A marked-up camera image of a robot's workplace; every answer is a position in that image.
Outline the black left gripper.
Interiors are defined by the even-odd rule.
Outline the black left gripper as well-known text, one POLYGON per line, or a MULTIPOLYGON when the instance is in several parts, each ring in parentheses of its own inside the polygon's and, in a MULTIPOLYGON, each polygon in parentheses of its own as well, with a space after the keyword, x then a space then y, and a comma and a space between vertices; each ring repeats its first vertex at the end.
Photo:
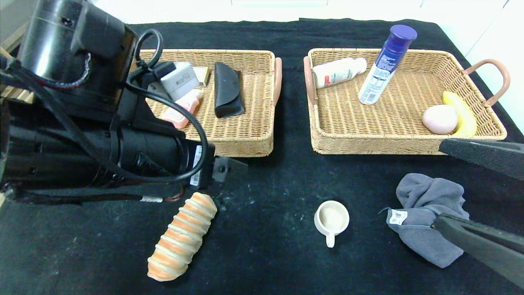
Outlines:
POLYGON ((178 179, 184 185, 206 188, 212 179, 224 183, 248 172, 248 164, 238 159, 215 156, 215 146, 183 136, 148 134, 140 152, 140 175, 155 179, 178 179))

